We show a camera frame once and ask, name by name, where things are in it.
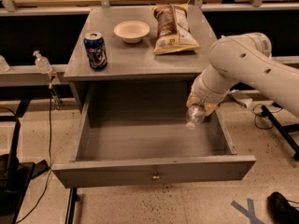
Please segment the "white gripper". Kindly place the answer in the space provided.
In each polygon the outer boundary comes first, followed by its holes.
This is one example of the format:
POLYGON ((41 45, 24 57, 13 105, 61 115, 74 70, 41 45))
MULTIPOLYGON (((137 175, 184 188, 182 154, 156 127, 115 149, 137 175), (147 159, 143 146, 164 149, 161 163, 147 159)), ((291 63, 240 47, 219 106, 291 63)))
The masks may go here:
POLYGON ((229 82, 224 79, 212 78, 210 82, 204 81, 204 75, 199 75, 192 84, 191 92, 188 96, 186 106, 200 105, 205 102, 205 113, 211 115, 217 104, 220 103, 229 90, 229 82))

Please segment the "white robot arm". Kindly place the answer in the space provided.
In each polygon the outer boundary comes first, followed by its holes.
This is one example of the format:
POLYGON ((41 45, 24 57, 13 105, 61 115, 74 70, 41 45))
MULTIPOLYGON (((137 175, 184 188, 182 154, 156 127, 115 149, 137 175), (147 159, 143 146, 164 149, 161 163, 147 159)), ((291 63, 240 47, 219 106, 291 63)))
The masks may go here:
POLYGON ((261 33, 224 36, 209 49, 209 66, 195 79, 186 106, 198 104, 208 116, 229 90, 242 82, 299 117, 299 70, 276 62, 261 33))

